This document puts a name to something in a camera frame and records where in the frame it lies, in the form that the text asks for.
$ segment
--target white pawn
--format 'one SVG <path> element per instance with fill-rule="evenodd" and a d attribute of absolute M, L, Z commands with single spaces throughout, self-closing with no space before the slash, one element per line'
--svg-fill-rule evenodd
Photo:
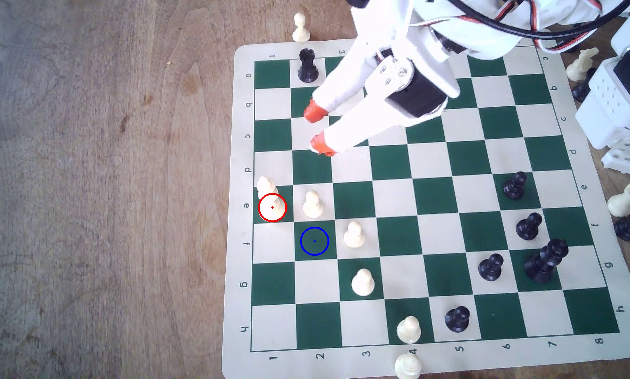
<path fill-rule="evenodd" d="M 324 211 L 324 205 L 319 201 L 317 191 L 308 191 L 305 194 L 305 203 L 303 203 L 303 213 L 311 219 L 318 218 Z"/>
<path fill-rule="evenodd" d="M 310 39 L 310 32 L 305 29 L 305 15 L 301 12 L 294 15 L 294 25 L 296 30 L 291 34 L 291 38 L 296 42 L 307 42 Z"/>
<path fill-rule="evenodd" d="M 361 231 L 361 224 L 359 221 L 351 221 L 348 224 L 348 230 L 343 235 L 343 241 L 349 247 L 353 249 L 358 248 L 364 244 L 364 233 Z"/>
<path fill-rule="evenodd" d="M 357 271 L 353 277 L 353 292 L 359 296 L 369 296 L 373 289 L 376 288 L 376 282 L 371 277 L 371 272 L 366 268 Z"/>
<path fill-rule="evenodd" d="M 415 343 L 420 339 L 420 334 L 420 323 L 412 315 L 401 320 L 399 325 L 397 325 L 397 337 L 403 343 Z"/>
<path fill-rule="evenodd" d="M 598 54 L 598 48 L 588 48 L 582 50 L 579 53 L 579 57 L 574 60 L 567 68 L 565 73 L 568 75 L 568 79 L 573 82 L 582 82 L 586 79 L 586 72 L 589 71 L 593 65 L 593 56 Z"/>
<path fill-rule="evenodd" d="M 402 354 L 394 363 L 394 373 L 399 379 L 417 379 L 422 370 L 423 363 L 415 354 Z"/>
<path fill-rule="evenodd" d="M 624 217 L 630 213 L 630 184 L 623 189 L 623 193 L 607 200 L 607 208 L 614 217 Z"/>
<path fill-rule="evenodd" d="M 268 194 L 279 194 L 275 181 L 272 178 L 262 176 L 256 182 L 256 191 L 259 193 L 259 199 Z"/>

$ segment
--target red circle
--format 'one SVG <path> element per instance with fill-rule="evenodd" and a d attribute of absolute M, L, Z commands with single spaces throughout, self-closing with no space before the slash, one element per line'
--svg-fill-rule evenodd
<path fill-rule="evenodd" d="M 264 199 L 265 199 L 265 198 L 266 198 L 266 196 L 268 196 L 268 195 L 277 195 L 277 196 L 278 196 L 280 199 L 282 199 L 282 201 L 285 203 L 285 213 L 283 213 L 283 215 L 282 215 L 279 219 L 277 219 L 277 220 L 268 220 L 266 217 L 264 217 L 264 215 L 263 215 L 263 214 L 261 214 L 261 202 L 262 202 L 262 201 L 264 201 Z M 259 207 L 258 207 L 258 210 L 257 210 L 257 211 L 259 211 L 259 216 L 261 216 L 261 218 L 262 218 L 262 219 L 264 219 L 264 220 L 266 220 L 266 221 L 268 221 L 268 222 L 278 222 L 279 220 L 282 220 L 282 219 L 283 219 L 283 217 L 286 215 L 286 200 L 285 200 L 285 198 L 284 198 L 284 197 L 282 197 L 282 195 L 280 195 L 280 194 L 276 194 L 276 193 L 274 193 L 274 192 L 271 192 L 271 193 L 269 193 L 269 194 L 265 194 L 265 195 L 264 195 L 264 197 L 262 197 L 262 198 L 260 198 L 260 199 L 259 199 Z"/>

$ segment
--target green square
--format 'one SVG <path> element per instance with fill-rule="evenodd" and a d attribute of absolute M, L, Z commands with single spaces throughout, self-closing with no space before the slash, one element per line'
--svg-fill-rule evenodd
<path fill-rule="evenodd" d="M 516 287 L 518 288 L 518 292 L 548 291 L 561 288 L 561 279 L 558 277 L 558 270 L 556 269 L 553 270 L 551 273 L 551 279 L 546 283 L 535 282 L 528 277 L 528 274 L 525 273 L 523 265 L 526 260 L 528 260 L 531 255 L 538 253 L 539 249 L 511 250 L 509 252 L 512 256 L 513 275 L 516 277 Z"/>
<path fill-rule="evenodd" d="M 609 291 L 604 288 L 563 291 L 574 334 L 618 333 Z"/>
<path fill-rule="evenodd" d="M 474 301 L 481 339 L 520 339 L 528 336 L 518 293 L 475 295 Z"/>
<path fill-rule="evenodd" d="M 254 88 L 289 88 L 289 60 L 254 62 Z"/>
<path fill-rule="evenodd" d="M 444 123 L 441 117 L 406 128 L 406 140 L 410 144 L 445 142 Z"/>
<path fill-rule="evenodd" d="M 295 283 L 293 262 L 253 264 L 252 306 L 294 304 Z"/>
<path fill-rule="evenodd" d="M 380 255 L 422 254 L 418 216 L 376 219 Z"/>
<path fill-rule="evenodd" d="M 294 252 L 296 260 L 336 259 L 334 221 L 294 222 Z"/>
<path fill-rule="evenodd" d="M 516 105 L 551 104 L 549 86 L 542 73 L 532 75 L 510 75 L 513 100 Z"/>
<path fill-rule="evenodd" d="M 278 185 L 277 186 L 278 195 L 282 196 L 285 199 L 286 212 L 285 216 L 279 221 L 275 222 L 292 222 L 294 221 L 294 191 L 292 186 L 290 185 Z M 254 223 L 255 224 L 267 224 L 269 221 L 266 221 L 261 218 L 259 215 L 259 192 L 254 187 L 254 205 L 253 211 L 254 213 Z"/>
<path fill-rule="evenodd" d="M 387 336 L 390 338 L 390 345 L 404 344 L 397 337 L 397 325 L 410 315 L 417 318 L 420 324 L 420 338 L 415 343 L 434 342 L 429 298 L 386 299 L 385 315 L 387 317 Z"/>
<path fill-rule="evenodd" d="M 460 213 L 460 225 L 467 252 L 507 249 L 500 212 Z"/>
<path fill-rule="evenodd" d="M 338 66 L 340 61 L 343 60 L 342 56 L 328 56 L 324 58 L 324 67 L 326 70 L 326 74 L 329 75 L 334 69 Z"/>
<path fill-rule="evenodd" d="M 296 348 L 342 347 L 340 304 L 296 304 Z"/>
<path fill-rule="evenodd" d="M 479 108 L 479 116 L 486 140 L 523 136 L 516 107 Z"/>
<path fill-rule="evenodd" d="M 471 295 L 472 284 L 464 253 L 424 256 L 430 296 Z"/>
<path fill-rule="evenodd" d="M 536 209 L 541 208 L 539 203 L 539 195 L 537 195 L 537 186 L 535 185 L 535 177 L 532 173 L 526 173 L 528 180 L 526 180 L 523 186 L 523 196 L 520 199 L 509 199 L 502 190 L 504 184 L 513 178 L 513 174 L 495 174 L 493 180 L 495 181 L 495 189 L 497 193 L 497 201 L 499 203 L 499 209 L 506 211 L 509 209 Z"/>
<path fill-rule="evenodd" d="M 543 213 L 549 238 L 564 239 L 568 246 L 593 245 L 589 221 L 582 207 L 548 208 L 543 209 Z"/>
<path fill-rule="evenodd" d="M 291 89 L 291 118 L 303 117 L 303 111 L 308 108 L 313 92 L 317 87 L 301 87 Z"/>
<path fill-rule="evenodd" d="M 352 288 L 353 277 L 362 268 L 371 272 L 375 287 L 368 296 L 359 296 Z M 383 298 L 383 278 L 380 272 L 380 258 L 338 260 L 338 283 L 340 300 L 377 300 Z"/>
<path fill-rule="evenodd" d="M 469 61 L 469 72 L 473 78 L 477 76 L 507 75 L 507 68 L 504 65 L 503 58 L 486 60 L 467 56 L 467 60 Z"/>
<path fill-rule="evenodd" d="M 453 176 L 491 173 L 485 141 L 446 142 L 446 146 Z"/>
<path fill-rule="evenodd" d="M 452 177 L 413 179 L 415 206 L 418 214 L 456 213 L 458 202 Z"/>
<path fill-rule="evenodd" d="M 370 146 L 373 180 L 408 179 L 411 177 L 407 145 Z"/>
<path fill-rule="evenodd" d="M 309 150 L 291 152 L 295 184 L 331 183 L 331 158 Z"/>
<path fill-rule="evenodd" d="M 446 109 L 476 108 L 477 98 L 474 96 L 472 78 L 461 78 L 457 79 L 457 81 L 460 86 L 460 96 L 455 99 L 448 99 Z"/>
<path fill-rule="evenodd" d="M 254 151 L 291 150 L 291 119 L 254 121 Z"/>
<path fill-rule="evenodd" d="M 570 170 L 572 168 L 562 135 L 527 137 L 525 142 L 533 171 Z"/>
<path fill-rule="evenodd" d="M 376 217 L 373 183 L 370 181 L 334 183 L 334 210 L 337 219 Z"/>

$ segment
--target robotic arm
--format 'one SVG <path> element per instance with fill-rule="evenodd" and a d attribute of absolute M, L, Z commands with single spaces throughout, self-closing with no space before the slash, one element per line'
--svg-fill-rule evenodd
<path fill-rule="evenodd" d="M 475 10 L 459 0 L 420 1 L 415 6 L 413 0 L 347 1 L 353 5 L 358 37 L 315 90 L 303 115 L 316 122 L 362 88 L 367 96 L 312 138 L 311 150 L 328 156 L 393 126 L 410 127 L 439 117 L 448 99 L 460 95 L 447 63 L 453 53 L 496 59 L 516 46 L 524 33 L 534 36 L 555 23 L 604 24 L 630 10 L 630 0 L 478 0 Z M 563 33 L 567 41 L 551 48 L 537 37 L 535 44 L 561 53 L 594 30 Z"/>

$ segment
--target wooden table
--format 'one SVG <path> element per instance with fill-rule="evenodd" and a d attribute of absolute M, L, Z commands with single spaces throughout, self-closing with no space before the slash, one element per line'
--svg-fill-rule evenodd
<path fill-rule="evenodd" d="M 343 0 L 0 0 L 0 377 L 222 377 L 233 54 L 297 12 L 355 37 Z M 630 359 L 432 377 L 503 376 Z"/>

